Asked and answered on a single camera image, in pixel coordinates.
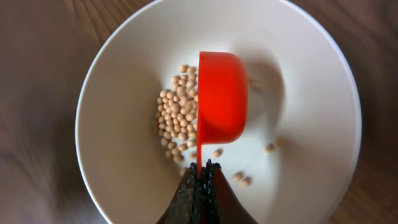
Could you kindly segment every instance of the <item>wooden table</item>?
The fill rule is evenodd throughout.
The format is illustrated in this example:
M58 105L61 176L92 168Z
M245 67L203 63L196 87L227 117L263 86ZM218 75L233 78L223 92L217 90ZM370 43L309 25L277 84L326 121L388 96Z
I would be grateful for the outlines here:
M0 223L105 223L74 120L101 45L150 0L0 1ZM335 38L361 97L363 145L330 223L398 223L398 1L295 0Z

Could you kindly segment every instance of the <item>tabletop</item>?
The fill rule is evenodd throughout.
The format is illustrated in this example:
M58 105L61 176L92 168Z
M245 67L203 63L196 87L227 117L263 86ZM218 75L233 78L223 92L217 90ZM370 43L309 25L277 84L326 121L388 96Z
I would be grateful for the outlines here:
M149 2L0 1L0 223L106 223L78 168L76 105L100 47ZM330 223L398 223L398 1L293 2L336 40L361 99L358 166Z

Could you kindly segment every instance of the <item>wood grain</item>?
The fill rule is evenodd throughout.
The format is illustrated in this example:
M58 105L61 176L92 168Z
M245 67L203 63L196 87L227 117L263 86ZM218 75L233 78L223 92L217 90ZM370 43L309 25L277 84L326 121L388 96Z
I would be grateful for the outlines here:
M105 223L74 143L86 72L115 29L149 0L0 1L0 223ZM398 1L294 0L345 54L363 143L330 223L398 223Z

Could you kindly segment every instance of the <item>spoon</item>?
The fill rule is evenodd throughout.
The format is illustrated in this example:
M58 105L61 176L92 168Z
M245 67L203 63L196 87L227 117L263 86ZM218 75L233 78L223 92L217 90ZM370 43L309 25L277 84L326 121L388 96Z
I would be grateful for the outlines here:
M201 147L242 135L248 112L248 81L240 59L231 53L200 52L198 72L197 171Z

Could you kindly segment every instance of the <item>dark brown table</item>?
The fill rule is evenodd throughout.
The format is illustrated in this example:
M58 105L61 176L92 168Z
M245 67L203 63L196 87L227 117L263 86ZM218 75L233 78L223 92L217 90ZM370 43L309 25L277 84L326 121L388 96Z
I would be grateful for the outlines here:
M74 120L101 45L150 0L0 1L0 223L105 223ZM363 144L330 223L398 223L398 1L295 0L335 38L361 97Z

